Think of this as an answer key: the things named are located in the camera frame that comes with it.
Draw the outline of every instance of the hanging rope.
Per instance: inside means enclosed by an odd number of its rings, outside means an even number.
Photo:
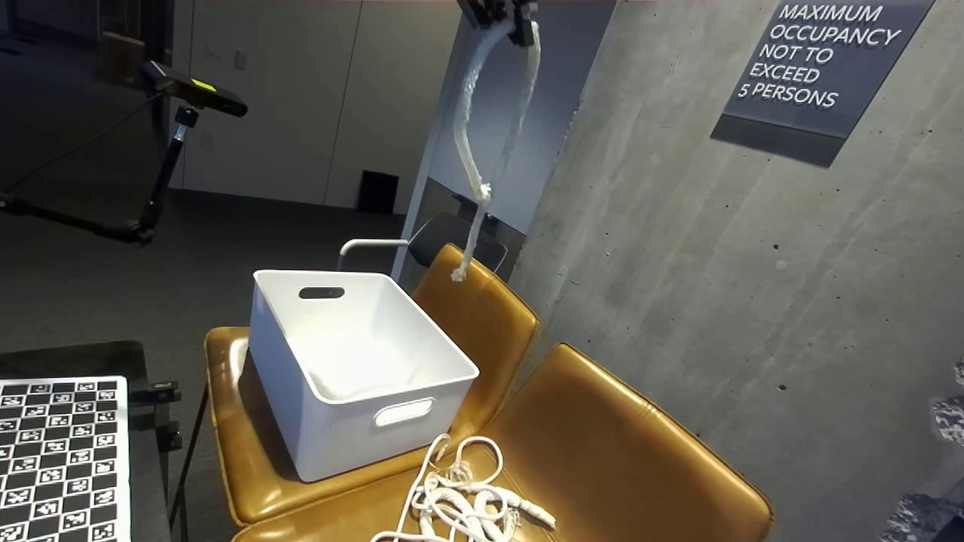
[[[438,469],[426,474],[432,465],[432,455],[436,447],[435,460],[439,461],[445,449],[451,442],[451,437],[441,434],[436,437],[425,453],[421,470],[409,489],[405,506],[402,508],[398,526],[394,531],[383,530],[369,542],[391,539],[394,542],[407,540],[412,542],[451,542],[456,532],[461,532],[469,542],[510,542],[519,524],[520,512],[532,518],[547,528],[555,528],[555,518],[546,510],[533,502],[527,501],[503,487],[490,485],[502,472],[502,450],[492,439],[486,437],[468,437],[455,451],[455,461],[447,469]],[[469,465],[462,460],[462,451],[466,446],[480,443],[488,446],[495,453],[495,471],[485,479],[472,480]],[[464,494],[475,495],[473,504]],[[495,507],[490,513],[488,505]],[[418,528],[421,534],[402,532],[405,516],[409,509],[418,514]],[[441,519],[449,526],[448,538],[435,534],[432,526],[434,518]]]
[[[475,243],[478,240],[479,230],[482,228],[482,219],[485,218],[492,202],[492,189],[502,180],[505,170],[509,165],[509,157],[516,146],[519,132],[522,130],[522,120],[525,118],[525,111],[529,108],[529,100],[532,98],[532,91],[536,87],[536,77],[539,73],[539,59],[542,55],[542,45],[539,43],[539,25],[532,21],[533,43],[528,50],[528,59],[525,65],[525,82],[522,86],[522,96],[516,107],[516,122],[509,126],[509,135],[502,146],[502,155],[495,165],[492,182],[483,182],[482,175],[479,174],[475,160],[472,158],[472,150],[469,147],[469,116],[472,112],[472,94],[475,92],[475,84],[478,82],[479,73],[485,65],[486,58],[495,44],[508,36],[512,32],[512,21],[504,20],[494,26],[482,41],[479,42],[469,63],[469,72],[462,84],[462,94],[459,96],[458,108],[455,113],[454,131],[455,146],[459,150],[459,157],[462,165],[466,169],[466,176],[469,178],[469,186],[475,196],[478,208],[475,210],[475,218],[472,219],[472,226],[469,229],[469,240],[466,242],[466,251],[462,257],[462,263],[452,271],[452,280],[461,282],[466,277],[466,269],[475,252]]]

